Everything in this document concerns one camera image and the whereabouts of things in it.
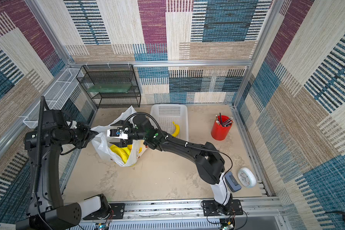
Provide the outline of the white plastic bag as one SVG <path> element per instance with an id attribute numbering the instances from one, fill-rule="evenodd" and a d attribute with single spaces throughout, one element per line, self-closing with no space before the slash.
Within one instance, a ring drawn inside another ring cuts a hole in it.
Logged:
<path id="1" fill-rule="evenodd" d="M 104 161 L 113 161 L 121 167 L 130 167 L 137 163 L 137 160 L 147 149 L 142 140 L 134 140 L 126 147 L 118 147 L 121 139 L 110 137 L 110 130 L 122 127 L 121 122 L 128 116 L 134 114 L 136 110 L 130 106 L 125 112 L 107 126 L 95 126 L 92 131 L 98 132 L 91 143 L 100 158 Z"/>

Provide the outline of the white perforated plastic basket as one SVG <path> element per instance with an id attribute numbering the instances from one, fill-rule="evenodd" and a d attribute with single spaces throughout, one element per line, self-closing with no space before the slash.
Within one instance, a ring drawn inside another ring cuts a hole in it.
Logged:
<path id="1" fill-rule="evenodd" d="M 188 108 L 182 104 L 155 104 L 150 115 L 156 119 L 162 130 L 173 134 L 175 125 L 180 127 L 177 138 L 189 141 Z"/>

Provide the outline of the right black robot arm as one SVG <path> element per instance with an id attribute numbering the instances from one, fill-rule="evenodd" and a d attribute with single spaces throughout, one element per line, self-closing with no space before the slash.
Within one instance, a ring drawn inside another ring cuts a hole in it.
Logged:
<path id="1" fill-rule="evenodd" d="M 225 170 L 222 153 L 212 143 L 194 144 L 178 139 L 163 131 L 157 120 L 144 112 L 136 112 L 117 123 L 121 127 L 107 130 L 108 137 L 120 139 L 115 145 L 126 147 L 134 140 L 142 140 L 152 150 L 171 152 L 190 160 L 196 165 L 200 178 L 211 186 L 217 203 L 215 211 L 220 215 L 230 213 L 232 195 L 224 179 L 229 171 Z"/>

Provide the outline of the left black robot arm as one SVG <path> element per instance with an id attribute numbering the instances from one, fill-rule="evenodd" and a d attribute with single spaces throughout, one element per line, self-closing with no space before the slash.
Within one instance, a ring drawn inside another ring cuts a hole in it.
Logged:
<path id="1" fill-rule="evenodd" d="M 64 204 L 59 185 L 59 158 L 63 146 L 83 149 L 96 136 L 88 125 L 67 123 L 62 111 L 49 109 L 40 98 L 38 125 L 24 138 L 30 163 L 31 196 L 26 218 L 16 222 L 18 230 L 67 230 L 87 217 L 108 218 L 111 208 L 103 194 L 81 202 Z"/>

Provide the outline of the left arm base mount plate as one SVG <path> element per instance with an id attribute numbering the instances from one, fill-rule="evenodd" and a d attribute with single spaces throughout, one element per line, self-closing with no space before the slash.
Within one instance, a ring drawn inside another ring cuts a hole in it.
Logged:
<path id="1" fill-rule="evenodd" d="M 108 207 L 101 207 L 98 211 L 95 211 L 83 220 L 100 220 L 106 221 L 111 219 L 123 219 L 125 203 L 109 203 Z"/>

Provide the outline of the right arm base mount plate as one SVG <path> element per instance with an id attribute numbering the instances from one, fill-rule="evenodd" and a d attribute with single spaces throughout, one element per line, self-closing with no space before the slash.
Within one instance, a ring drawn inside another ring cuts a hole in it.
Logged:
<path id="1" fill-rule="evenodd" d="M 217 203 L 215 200 L 203 200 L 201 207 L 205 217 L 243 215 L 242 205 L 238 199 L 230 198 L 225 206 Z"/>

